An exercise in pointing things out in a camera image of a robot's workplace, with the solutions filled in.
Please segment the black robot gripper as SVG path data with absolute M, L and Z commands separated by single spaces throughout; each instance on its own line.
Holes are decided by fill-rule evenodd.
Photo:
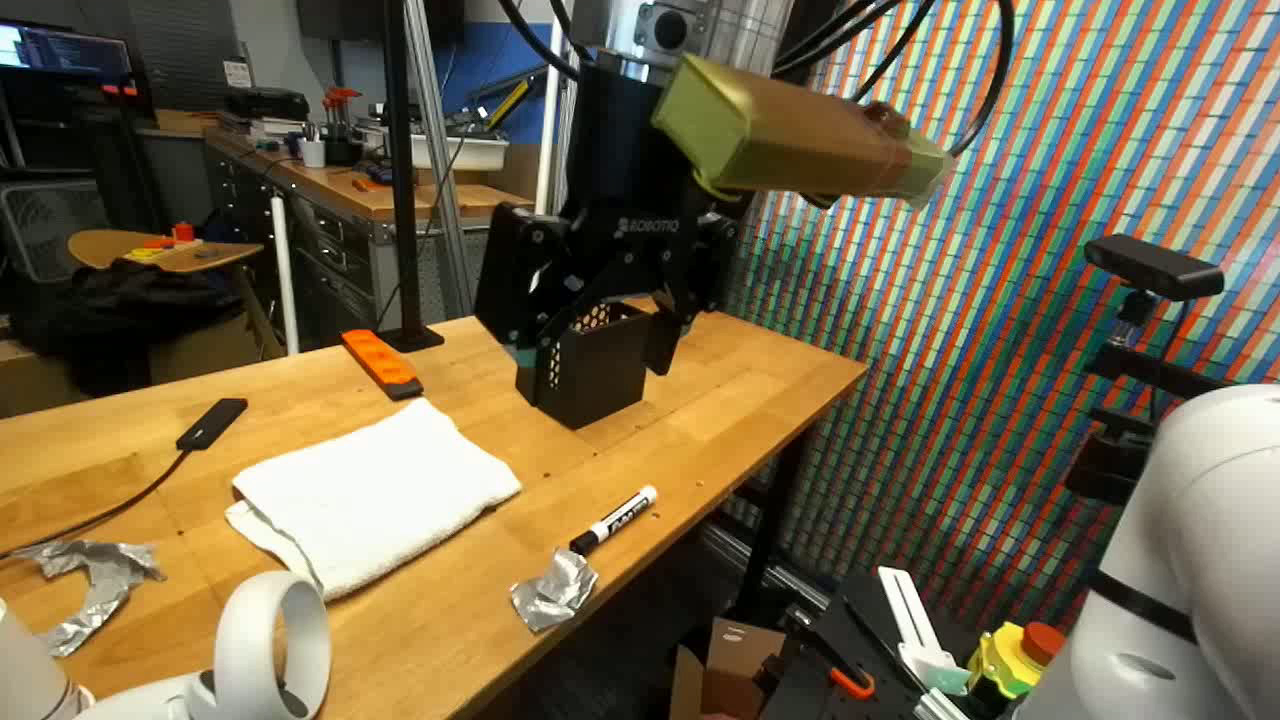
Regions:
M 704 191 L 651 126 L 661 94 L 661 82 L 583 69 L 562 210 L 494 210 L 475 321 L 514 350 L 522 386 L 544 386 L 548 345 L 624 294 L 655 298 L 646 364 L 668 377 L 682 336 L 722 294 L 739 205 Z

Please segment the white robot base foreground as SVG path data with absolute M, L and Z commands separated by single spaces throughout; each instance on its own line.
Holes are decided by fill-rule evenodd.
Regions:
M 1179 405 L 1013 720 L 1280 720 L 1280 386 Z

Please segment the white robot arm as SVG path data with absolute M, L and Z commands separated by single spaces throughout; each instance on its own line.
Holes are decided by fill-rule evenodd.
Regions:
M 735 43 L 729 4 L 599 0 L 562 210 L 494 210 L 475 321 L 514 350 L 533 405 L 641 390 L 725 292 L 739 205 L 702 187 L 651 115 L 686 57 L 722 59 Z

